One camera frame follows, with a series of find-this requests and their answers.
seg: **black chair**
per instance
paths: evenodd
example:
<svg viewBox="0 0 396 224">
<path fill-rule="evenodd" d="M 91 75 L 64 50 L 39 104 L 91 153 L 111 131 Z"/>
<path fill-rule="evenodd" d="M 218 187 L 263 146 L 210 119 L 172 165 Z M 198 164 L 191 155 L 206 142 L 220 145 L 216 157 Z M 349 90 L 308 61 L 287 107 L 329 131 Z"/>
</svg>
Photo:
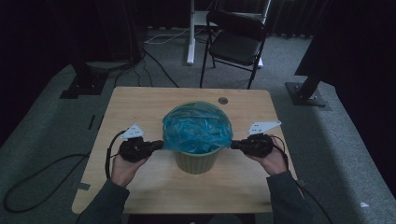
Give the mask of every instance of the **black chair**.
<svg viewBox="0 0 396 224">
<path fill-rule="evenodd" d="M 210 23 L 219 27 L 217 35 L 211 30 Z M 206 40 L 200 88 L 204 81 L 206 57 L 209 52 L 212 56 L 213 67 L 216 67 L 215 62 L 218 62 L 250 71 L 250 80 L 247 85 L 247 89 L 250 89 L 266 38 L 264 24 L 251 17 L 213 10 L 206 15 L 206 29 L 209 37 Z"/>
</svg>

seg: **blue plastic wrap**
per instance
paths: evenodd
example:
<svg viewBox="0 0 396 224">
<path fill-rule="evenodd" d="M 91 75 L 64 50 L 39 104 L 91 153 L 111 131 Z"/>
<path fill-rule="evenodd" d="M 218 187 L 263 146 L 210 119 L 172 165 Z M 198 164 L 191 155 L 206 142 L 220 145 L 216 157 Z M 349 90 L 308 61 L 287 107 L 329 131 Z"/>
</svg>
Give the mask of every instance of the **blue plastic wrap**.
<svg viewBox="0 0 396 224">
<path fill-rule="evenodd" d="M 204 154 L 229 147 L 231 122 L 224 112 L 206 102 L 179 105 L 163 118 L 163 148 Z"/>
</svg>

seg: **dark background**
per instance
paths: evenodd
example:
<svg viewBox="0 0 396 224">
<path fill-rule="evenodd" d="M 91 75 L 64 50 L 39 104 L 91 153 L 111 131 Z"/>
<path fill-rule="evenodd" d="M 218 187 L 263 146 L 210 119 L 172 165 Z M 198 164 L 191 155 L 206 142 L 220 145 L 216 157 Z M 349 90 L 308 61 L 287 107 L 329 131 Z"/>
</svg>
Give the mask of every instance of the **dark background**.
<svg viewBox="0 0 396 224">
<path fill-rule="evenodd" d="M 144 21 L 154 28 L 189 26 L 190 1 L 143 2 L 147 11 Z M 208 2 L 203 1 L 196 8 L 204 9 Z M 229 1 L 225 8 L 254 10 L 245 4 L 246 1 L 239 2 Z M 319 4 L 329 1 L 274 2 L 268 18 L 271 33 L 315 34 L 297 75 L 321 76 L 323 81 L 334 85 L 378 170 L 395 195 L 394 1 L 334 0 L 329 8 Z M 85 61 L 114 60 L 95 1 L 59 3 Z M 260 6 L 258 1 L 253 1 L 253 5 Z M 313 11 L 321 10 L 328 12 L 324 18 L 312 16 Z M 47 1 L 3 0 L 0 22 L 2 145 L 50 79 L 70 62 L 64 54 L 65 41 Z"/>
</svg>

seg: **sleeve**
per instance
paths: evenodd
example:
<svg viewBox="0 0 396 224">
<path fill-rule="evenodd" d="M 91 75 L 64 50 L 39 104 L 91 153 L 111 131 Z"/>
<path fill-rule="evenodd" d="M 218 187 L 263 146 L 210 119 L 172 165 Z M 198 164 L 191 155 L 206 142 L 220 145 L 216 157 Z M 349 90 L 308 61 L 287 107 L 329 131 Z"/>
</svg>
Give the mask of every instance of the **sleeve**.
<svg viewBox="0 0 396 224">
<path fill-rule="evenodd" d="M 267 177 L 275 224 L 313 223 L 313 212 L 287 171 Z"/>
<path fill-rule="evenodd" d="M 128 196 L 128 189 L 114 184 L 111 180 L 107 180 L 92 202 L 78 217 L 77 224 L 120 224 Z"/>
</svg>

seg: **hand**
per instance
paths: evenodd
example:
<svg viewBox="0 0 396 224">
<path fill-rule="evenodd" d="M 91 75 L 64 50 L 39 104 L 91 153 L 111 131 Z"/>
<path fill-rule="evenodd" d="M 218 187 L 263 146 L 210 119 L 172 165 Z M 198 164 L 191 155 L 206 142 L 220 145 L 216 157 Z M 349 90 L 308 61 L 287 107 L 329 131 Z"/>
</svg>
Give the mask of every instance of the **hand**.
<svg viewBox="0 0 396 224">
<path fill-rule="evenodd" d="M 126 161 L 122 156 L 117 155 L 113 159 L 113 170 L 111 171 L 111 181 L 123 188 L 131 183 L 134 179 L 134 175 L 140 166 L 146 163 L 149 158 L 137 162 Z"/>
<path fill-rule="evenodd" d="M 275 138 L 272 138 L 272 140 L 274 145 L 279 147 Z M 282 153 L 276 148 L 273 148 L 272 152 L 264 158 L 249 155 L 247 155 L 247 157 L 257 161 L 264 168 L 265 172 L 268 173 L 268 175 L 277 175 L 288 170 L 285 160 L 282 157 Z"/>
</svg>

